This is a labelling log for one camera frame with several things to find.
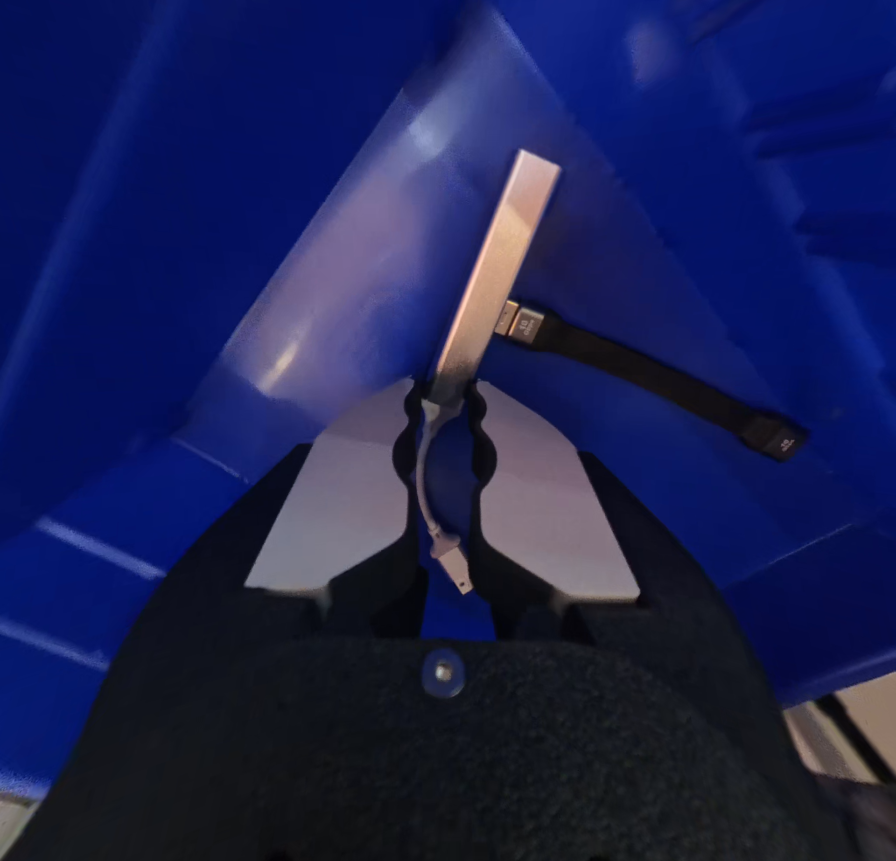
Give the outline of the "blue plastic bin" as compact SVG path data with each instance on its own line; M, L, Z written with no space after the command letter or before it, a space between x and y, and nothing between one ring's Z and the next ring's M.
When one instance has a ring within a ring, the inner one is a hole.
M480 378L696 557L794 706L894 672L894 0L2 0L2 796L176 560L428 376L518 150L514 293L808 434L559 352Z

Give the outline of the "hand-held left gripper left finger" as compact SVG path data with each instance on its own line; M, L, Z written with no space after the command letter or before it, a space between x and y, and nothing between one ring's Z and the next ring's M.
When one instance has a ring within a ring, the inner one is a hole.
M325 632L418 637L428 587L412 484L420 420L420 387L400 378L323 430L245 587L311 602Z

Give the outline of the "silver usb hub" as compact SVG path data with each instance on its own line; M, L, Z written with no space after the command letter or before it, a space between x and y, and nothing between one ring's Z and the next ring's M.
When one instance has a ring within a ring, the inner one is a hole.
M520 149L435 363L427 401L456 408L476 375L525 257L554 195L561 167Z

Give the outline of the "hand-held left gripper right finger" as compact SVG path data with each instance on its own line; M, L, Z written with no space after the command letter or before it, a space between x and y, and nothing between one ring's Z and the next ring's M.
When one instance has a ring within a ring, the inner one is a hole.
M487 381L467 398L469 570L497 638L550 639L584 610L636 611L641 588L571 440Z

